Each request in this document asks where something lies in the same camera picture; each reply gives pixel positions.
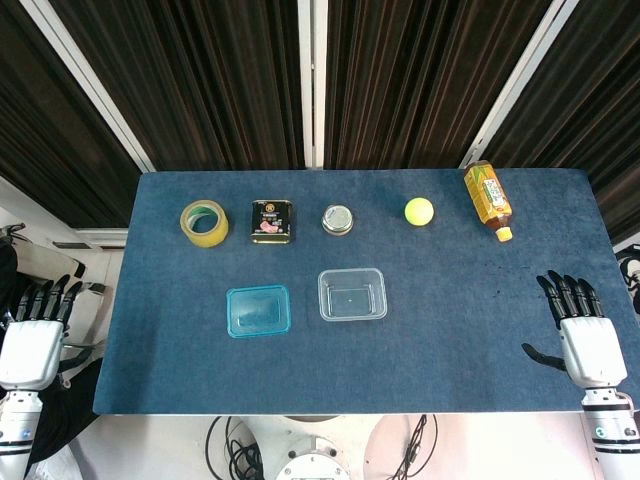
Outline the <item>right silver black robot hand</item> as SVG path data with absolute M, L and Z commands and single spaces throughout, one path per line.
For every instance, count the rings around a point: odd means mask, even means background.
M 536 280 L 548 301 L 562 355 L 547 355 L 523 343 L 525 354 L 567 373 L 585 390 L 618 387 L 627 378 L 627 369 L 616 329 L 605 316 L 595 289 L 583 278 L 562 276 L 553 270 Z

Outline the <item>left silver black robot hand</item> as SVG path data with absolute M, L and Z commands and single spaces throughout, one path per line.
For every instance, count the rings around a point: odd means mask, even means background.
M 69 320 L 81 281 L 70 277 L 30 284 L 8 315 L 1 347 L 1 388 L 39 392 L 60 374 L 81 365 L 92 353 L 91 345 L 67 344 Z

